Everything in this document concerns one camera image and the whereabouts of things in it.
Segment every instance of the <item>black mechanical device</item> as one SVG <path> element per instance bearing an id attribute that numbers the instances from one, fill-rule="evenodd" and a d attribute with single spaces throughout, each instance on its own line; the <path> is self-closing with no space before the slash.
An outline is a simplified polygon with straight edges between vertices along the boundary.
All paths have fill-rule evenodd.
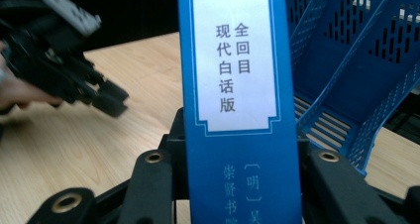
<path id="1" fill-rule="evenodd" d="M 96 71 L 80 49 L 85 39 L 100 28 L 99 17 L 68 0 L 43 1 L 52 10 L 24 26 L 12 27 L 0 21 L 10 29 L 3 40 L 7 48 L 2 52 L 10 70 L 68 103 L 81 101 L 112 117 L 120 116 L 127 109 L 124 101 L 129 94 Z M 0 6 L 11 10 L 28 5 L 18 0 Z M 39 3 L 30 6 L 43 8 Z"/>
<path id="2" fill-rule="evenodd" d="M 405 199 L 369 186 L 338 153 L 313 149 L 298 136 L 302 210 L 306 224 L 415 224 L 420 186 Z M 188 199 L 183 110 L 157 150 L 141 154 L 132 177 L 95 197 L 88 188 L 69 188 L 48 198 L 28 223 L 176 223 L 176 200 Z"/>

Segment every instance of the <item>blue basket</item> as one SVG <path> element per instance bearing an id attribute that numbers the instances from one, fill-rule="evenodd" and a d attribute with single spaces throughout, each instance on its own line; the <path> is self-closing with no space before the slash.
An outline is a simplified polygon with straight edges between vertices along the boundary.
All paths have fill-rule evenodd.
<path id="1" fill-rule="evenodd" d="M 291 20 L 287 0 L 297 127 L 366 174 L 378 130 L 420 80 L 420 0 L 306 2 Z"/>

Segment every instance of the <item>human hand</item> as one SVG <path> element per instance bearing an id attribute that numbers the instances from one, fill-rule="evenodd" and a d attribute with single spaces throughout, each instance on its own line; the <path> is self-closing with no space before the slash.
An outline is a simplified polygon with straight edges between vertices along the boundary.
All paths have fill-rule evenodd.
<path id="1" fill-rule="evenodd" d="M 0 42 L 0 52 L 5 48 L 6 46 Z M 24 109 L 31 102 L 47 102 L 51 105 L 58 105 L 62 102 L 62 99 L 52 97 L 36 86 L 15 77 L 7 67 L 6 60 L 0 55 L 0 110 L 13 104 L 17 104 L 21 109 Z"/>

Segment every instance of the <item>dark background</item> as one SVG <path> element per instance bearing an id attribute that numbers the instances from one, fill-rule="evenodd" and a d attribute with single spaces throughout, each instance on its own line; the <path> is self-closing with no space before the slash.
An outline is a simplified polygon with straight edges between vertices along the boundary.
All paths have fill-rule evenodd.
<path id="1" fill-rule="evenodd" d="M 178 31 L 177 0 L 70 1 L 92 15 L 99 15 L 102 21 L 101 28 L 85 42 L 84 51 Z M 0 19 L 16 26 L 39 14 L 40 10 L 0 10 Z M 4 37 L 4 32 L 0 30 L 0 37 Z"/>

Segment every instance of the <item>light wood tabletop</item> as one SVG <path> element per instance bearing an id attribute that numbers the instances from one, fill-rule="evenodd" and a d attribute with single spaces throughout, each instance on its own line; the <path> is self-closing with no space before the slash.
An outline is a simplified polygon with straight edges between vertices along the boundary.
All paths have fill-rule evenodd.
<path id="1" fill-rule="evenodd" d="M 0 118 L 0 223 L 25 223 L 53 194 L 87 187 L 99 195 L 131 177 L 136 158 L 156 149 L 182 107 L 178 33 L 85 53 L 130 94 L 111 118 L 81 103 L 32 104 Z M 403 197 L 420 184 L 420 146 L 382 129 L 367 182 Z M 189 223 L 188 202 L 178 223 Z"/>

